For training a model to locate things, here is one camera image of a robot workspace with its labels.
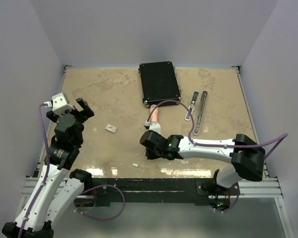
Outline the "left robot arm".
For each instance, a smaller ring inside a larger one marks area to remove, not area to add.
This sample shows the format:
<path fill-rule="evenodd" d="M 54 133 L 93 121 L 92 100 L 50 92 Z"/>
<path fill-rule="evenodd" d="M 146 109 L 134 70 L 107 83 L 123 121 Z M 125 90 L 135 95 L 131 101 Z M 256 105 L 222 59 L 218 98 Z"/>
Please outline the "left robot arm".
<path fill-rule="evenodd" d="M 51 238 L 52 225 L 62 216 L 77 195 L 89 194 L 93 189 L 91 174 L 76 170 L 65 188 L 58 188 L 71 169 L 83 144 L 84 122 L 94 116 L 83 98 L 77 98 L 79 111 L 69 103 L 66 95 L 59 93 L 44 102 L 51 108 L 46 113 L 56 124 L 54 136 L 46 143 L 46 159 L 42 173 L 30 198 L 13 222 L 5 223 L 2 233 L 7 238 Z"/>

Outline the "grey stapler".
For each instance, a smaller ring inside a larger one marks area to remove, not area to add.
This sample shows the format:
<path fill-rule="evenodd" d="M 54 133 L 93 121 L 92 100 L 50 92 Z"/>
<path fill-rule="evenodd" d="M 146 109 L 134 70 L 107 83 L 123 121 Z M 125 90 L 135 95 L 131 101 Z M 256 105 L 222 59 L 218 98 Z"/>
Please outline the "grey stapler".
<path fill-rule="evenodd" d="M 206 103 L 207 95 L 208 95 L 208 92 L 207 91 L 203 91 L 202 96 L 201 96 L 201 100 L 200 100 L 200 106 L 199 106 L 199 111 L 198 111 L 198 116 L 197 116 L 195 128 L 193 130 L 193 135 L 194 136 L 200 135 L 201 124 L 202 124 L 202 117 L 203 117 L 203 112 L 204 112 L 204 108 L 205 108 L 205 103 Z"/>

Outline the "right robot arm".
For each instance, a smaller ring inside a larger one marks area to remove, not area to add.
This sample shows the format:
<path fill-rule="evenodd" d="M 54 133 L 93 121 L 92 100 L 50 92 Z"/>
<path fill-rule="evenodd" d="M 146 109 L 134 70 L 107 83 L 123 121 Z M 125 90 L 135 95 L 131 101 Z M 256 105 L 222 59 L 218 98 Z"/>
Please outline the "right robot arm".
<path fill-rule="evenodd" d="M 218 195 L 237 185 L 241 180 L 262 180 L 265 150 L 244 134 L 233 139 L 202 140 L 190 135 L 171 135 L 164 138 L 157 121 L 158 106 L 152 105 L 145 121 L 147 131 L 141 136 L 140 144 L 145 147 L 147 159 L 168 160 L 203 158 L 228 163 L 215 171 L 211 181 L 202 184 L 202 189 Z"/>

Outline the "small white card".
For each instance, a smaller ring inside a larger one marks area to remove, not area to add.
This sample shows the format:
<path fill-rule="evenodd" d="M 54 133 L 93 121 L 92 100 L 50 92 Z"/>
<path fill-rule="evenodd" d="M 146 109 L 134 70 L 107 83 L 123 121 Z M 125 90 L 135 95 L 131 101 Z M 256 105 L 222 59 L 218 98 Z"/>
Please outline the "small white card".
<path fill-rule="evenodd" d="M 115 127 L 115 126 L 113 126 L 111 124 L 107 124 L 106 127 L 105 127 L 105 129 L 107 131 L 110 131 L 111 133 L 116 133 L 116 131 L 117 131 L 117 127 Z"/>

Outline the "light blue stapler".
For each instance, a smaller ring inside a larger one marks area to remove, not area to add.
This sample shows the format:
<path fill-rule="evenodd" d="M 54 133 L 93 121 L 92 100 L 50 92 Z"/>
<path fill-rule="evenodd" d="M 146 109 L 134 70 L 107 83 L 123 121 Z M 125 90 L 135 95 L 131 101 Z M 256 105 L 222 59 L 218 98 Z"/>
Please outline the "light blue stapler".
<path fill-rule="evenodd" d="M 199 91 L 195 90 L 193 95 L 192 95 L 192 99 L 191 99 L 191 102 L 190 102 L 190 105 L 189 105 L 189 108 L 188 108 L 189 111 L 186 113 L 186 116 L 185 116 L 186 121 L 191 120 L 191 116 L 193 115 L 193 111 L 194 111 L 195 104 L 197 102 L 198 97 L 199 97 Z"/>

